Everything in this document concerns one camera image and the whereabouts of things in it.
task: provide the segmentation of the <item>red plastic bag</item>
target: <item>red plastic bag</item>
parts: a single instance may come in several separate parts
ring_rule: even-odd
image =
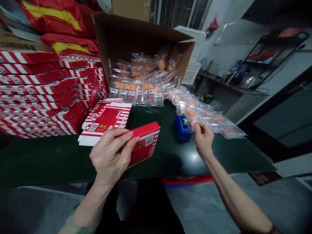
[[[31,25],[42,32],[96,39],[91,14],[96,12],[74,0],[17,1]]]
[[[68,35],[46,33],[41,40],[58,55],[87,55],[100,58],[96,40],[76,38]]]

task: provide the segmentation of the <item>door frame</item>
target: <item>door frame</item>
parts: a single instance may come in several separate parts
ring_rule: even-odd
[[[289,148],[255,126],[254,122],[285,101],[295,92],[305,88],[310,82],[312,82],[312,66],[282,88],[277,94],[261,105],[238,125],[248,135],[250,141],[267,154],[274,163],[312,152],[312,141]]]

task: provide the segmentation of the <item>white plastic crate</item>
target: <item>white plastic crate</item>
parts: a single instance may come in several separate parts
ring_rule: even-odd
[[[188,63],[188,67],[186,68],[186,72],[184,74],[182,84],[192,85],[196,76],[201,68],[201,63]]]
[[[190,28],[184,27],[184,26],[177,26],[174,29],[178,30],[182,33],[185,33],[189,36],[194,37],[193,39],[186,40],[183,42],[195,42],[194,49],[193,49],[191,58],[189,59],[189,62],[196,63],[196,60],[199,56],[199,52],[201,51],[202,45],[205,41],[206,33],[203,31],[200,31],[200,30],[190,29]]]

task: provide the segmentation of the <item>gray floor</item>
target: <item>gray floor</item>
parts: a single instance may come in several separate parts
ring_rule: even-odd
[[[312,217],[312,192],[294,178],[258,187],[247,174],[234,180],[264,213],[287,233],[306,233]],[[135,200],[136,181],[120,184],[117,211],[123,218]],[[185,233],[239,233],[214,183],[167,190]],[[55,234],[82,196],[32,189],[0,189],[0,233]]]

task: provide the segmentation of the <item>green table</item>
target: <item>green table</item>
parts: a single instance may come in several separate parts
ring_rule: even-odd
[[[123,179],[207,175],[194,138],[180,141],[175,107],[135,107],[131,129],[157,121],[161,126],[154,155],[130,168]],[[79,146],[78,135],[18,139],[0,151],[0,186],[67,184],[93,181],[91,147]],[[216,134],[213,152],[228,173],[273,171],[263,153],[247,139],[226,140]]]

